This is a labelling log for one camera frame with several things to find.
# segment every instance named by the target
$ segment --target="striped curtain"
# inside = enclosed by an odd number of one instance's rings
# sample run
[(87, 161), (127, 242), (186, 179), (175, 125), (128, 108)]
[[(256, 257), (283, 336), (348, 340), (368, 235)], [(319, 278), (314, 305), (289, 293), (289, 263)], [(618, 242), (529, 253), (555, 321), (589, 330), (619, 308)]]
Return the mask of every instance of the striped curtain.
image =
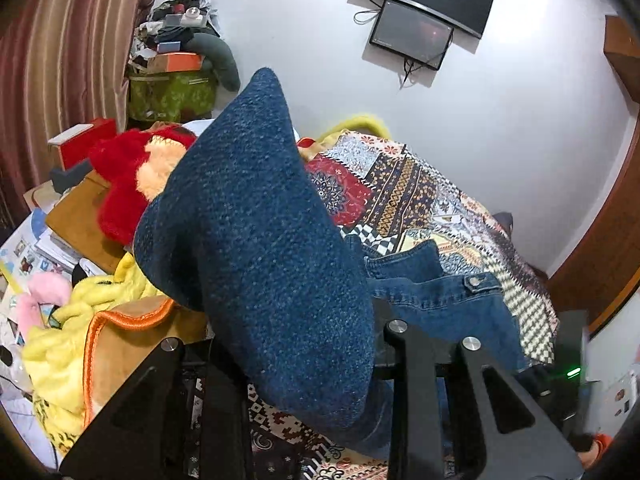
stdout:
[(22, 194), (49, 179), (47, 139), (96, 117), (124, 129), (133, 28), (152, 4), (19, 1), (0, 38), (0, 222), (14, 227)]

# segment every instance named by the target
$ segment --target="red plush toy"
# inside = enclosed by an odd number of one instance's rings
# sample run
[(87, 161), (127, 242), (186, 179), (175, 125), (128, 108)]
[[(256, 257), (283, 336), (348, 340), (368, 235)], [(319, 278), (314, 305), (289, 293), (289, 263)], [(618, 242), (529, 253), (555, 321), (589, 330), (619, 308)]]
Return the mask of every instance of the red plush toy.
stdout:
[(188, 130), (166, 126), (158, 130), (129, 130), (92, 147), (94, 170), (111, 183), (98, 212), (104, 234), (130, 245), (146, 206), (163, 189), (166, 179), (196, 137)]

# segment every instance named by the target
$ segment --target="pink plush toy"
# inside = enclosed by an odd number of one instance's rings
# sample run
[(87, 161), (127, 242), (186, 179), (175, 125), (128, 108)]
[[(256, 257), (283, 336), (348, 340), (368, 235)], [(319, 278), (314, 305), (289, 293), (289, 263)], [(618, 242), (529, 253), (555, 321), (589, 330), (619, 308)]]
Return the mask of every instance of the pink plush toy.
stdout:
[(27, 285), (29, 294), (21, 294), (15, 305), (18, 317), (18, 330), (27, 341), (32, 326), (44, 328), (40, 304), (65, 305), (71, 298), (71, 283), (55, 272), (34, 274)]

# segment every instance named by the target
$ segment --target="brown wooden cabinet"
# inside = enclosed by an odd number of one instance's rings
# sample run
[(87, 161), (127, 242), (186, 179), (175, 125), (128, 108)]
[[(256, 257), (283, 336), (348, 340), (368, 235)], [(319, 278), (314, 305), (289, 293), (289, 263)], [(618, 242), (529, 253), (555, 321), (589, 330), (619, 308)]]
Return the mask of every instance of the brown wooden cabinet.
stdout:
[[(640, 41), (617, 16), (607, 16), (604, 52), (632, 99), (640, 102)], [(622, 170), (593, 224), (548, 290), (557, 311), (586, 309), (595, 332), (640, 283), (640, 121)]]

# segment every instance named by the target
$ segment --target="orange box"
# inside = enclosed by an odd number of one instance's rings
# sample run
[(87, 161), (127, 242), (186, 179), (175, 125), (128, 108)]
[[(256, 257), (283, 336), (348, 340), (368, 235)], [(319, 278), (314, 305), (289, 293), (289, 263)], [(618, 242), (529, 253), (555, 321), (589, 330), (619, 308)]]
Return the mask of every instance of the orange box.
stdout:
[(152, 57), (146, 68), (149, 74), (159, 72), (190, 72), (200, 70), (204, 56), (193, 52), (169, 52)]

